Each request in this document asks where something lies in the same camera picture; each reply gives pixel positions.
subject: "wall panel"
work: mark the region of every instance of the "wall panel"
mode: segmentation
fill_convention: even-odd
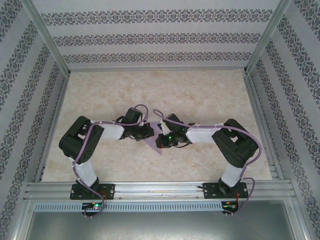
[[[292,1],[250,73],[313,239],[320,239],[319,17],[319,1]]]
[[[278,3],[35,1],[71,70],[244,68]]]
[[[47,141],[65,76],[18,0],[0,1],[0,240]]]

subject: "marble floor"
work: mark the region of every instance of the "marble floor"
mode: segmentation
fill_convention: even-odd
[[[154,108],[165,116],[175,113],[185,123],[219,124],[233,118],[260,139],[240,70],[73,72],[42,181],[75,181],[58,143],[79,116],[112,121],[137,104],[149,107],[150,122],[159,120]],[[101,140],[91,160],[100,181],[111,182],[218,180],[227,164],[214,144],[167,148],[160,155],[144,141],[129,138]],[[272,179],[264,153],[244,176]]]

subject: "purple cable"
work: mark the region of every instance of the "purple cable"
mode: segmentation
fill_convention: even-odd
[[[141,121],[138,121],[136,123],[121,123],[121,122],[114,122],[114,121],[96,121],[94,123],[91,124],[86,136],[85,136],[85,139],[84,139],[84,142],[83,142],[83,145],[81,147],[81,150],[78,154],[78,156],[75,158],[75,160],[72,162],[72,169],[73,169],[73,172],[77,178],[77,180],[83,185],[85,186],[89,191],[91,191],[92,193],[94,193],[95,195],[97,195],[100,199],[101,199],[101,203],[102,203],[102,206],[101,206],[101,209],[93,216],[90,216],[91,219],[97,217],[102,211],[103,209],[105,208],[105,200],[104,198],[98,193],[96,192],[95,190],[93,190],[91,187],[89,187],[87,184],[85,184],[85,182],[80,178],[79,174],[77,173],[77,170],[76,170],[76,167],[75,165],[77,164],[77,162],[79,161],[79,159],[81,158],[81,155],[82,153],[84,152],[84,149],[88,143],[88,139],[89,139],[89,136],[91,134],[91,131],[93,129],[93,127],[95,125],[98,125],[98,124],[112,124],[112,125],[120,125],[120,126],[135,126],[135,125],[139,125],[140,123],[142,122],[146,122],[148,120],[148,115],[149,115],[149,109],[146,105],[143,105],[143,104],[138,104],[136,105],[134,108],[136,109],[137,107],[144,107],[145,110],[146,110],[146,113],[145,113],[145,116],[144,118],[141,120]],[[86,212],[87,212],[87,208],[84,210],[84,217],[86,218],[87,215],[86,215]]]
[[[252,180],[252,188],[251,188],[251,191],[250,191],[248,197],[247,197],[246,200],[244,201],[243,205],[242,205],[241,208],[238,209],[238,211],[236,212],[237,214],[247,205],[247,203],[248,203],[248,201],[249,201],[249,198],[251,197],[252,193],[254,192],[255,186],[256,186],[256,181],[255,181],[252,177],[243,177],[242,179],[243,179],[243,180]]]
[[[224,212],[229,213],[229,214],[231,214],[232,216],[234,216],[234,214],[238,214],[238,213],[247,205],[247,203],[248,203],[248,201],[249,201],[249,198],[251,197],[252,193],[254,192],[254,189],[255,189],[255,186],[256,186],[256,181],[255,181],[252,177],[244,177],[244,178],[242,178],[242,179],[244,179],[244,180],[252,180],[252,188],[251,188],[251,191],[250,191],[248,197],[247,197],[246,200],[244,201],[244,203],[243,203],[243,205],[241,206],[241,208],[238,209],[238,211],[236,211],[235,213],[233,213],[233,212],[231,212],[231,211],[229,211],[229,210],[226,210],[226,209],[223,210]]]
[[[161,118],[162,120],[166,120],[166,121],[168,121],[168,122],[170,122],[170,123],[177,124],[177,125],[181,125],[181,126],[184,126],[184,127],[187,127],[187,128],[200,128],[200,129],[201,129],[201,128],[202,128],[202,129],[206,129],[206,128],[214,128],[214,129],[216,129],[216,128],[222,128],[222,129],[231,129],[231,130],[235,130],[235,131],[238,131],[238,132],[240,132],[240,133],[243,133],[243,134],[247,135],[248,137],[250,137],[252,140],[254,140],[254,142],[257,144],[257,146],[258,146],[258,148],[259,148],[258,155],[257,155],[254,159],[252,159],[251,161],[249,161],[246,165],[244,165],[244,167],[243,167],[243,169],[242,169],[242,171],[241,171],[241,174],[240,174],[240,178],[242,178],[242,176],[244,175],[247,167],[248,167],[250,164],[252,164],[252,163],[254,163],[255,161],[257,161],[258,158],[261,156],[262,147],[261,147],[260,142],[258,141],[258,139],[256,139],[255,136],[253,136],[252,134],[250,134],[250,133],[247,132],[247,131],[244,131],[244,130],[239,129],[239,128],[237,128],[237,127],[225,126],[225,125],[201,125],[201,126],[188,125],[188,124],[180,123],[180,122],[177,122],[177,121],[172,121],[172,120],[166,118],[166,117],[164,116],[164,114],[163,114],[160,110],[158,110],[158,109],[153,109],[152,111],[153,111],[153,113],[154,113],[155,115],[157,115],[157,116],[158,116],[159,118]],[[244,180],[249,180],[249,179],[251,179],[253,185],[252,185],[252,189],[251,189],[248,197],[246,198],[244,204],[242,205],[242,207],[241,207],[239,210],[242,210],[242,209],[244,208],[244,206],[247,204],[247,202],[249,201],[249,198],[251,197],[251,194],[253,193],[253,191],[254,191],[254,189],[255,189],[255,185],[256,185],[256,182],[255,182],[255,180],[254,180],[252,177],[243,177],[242,179],[244,179]]]

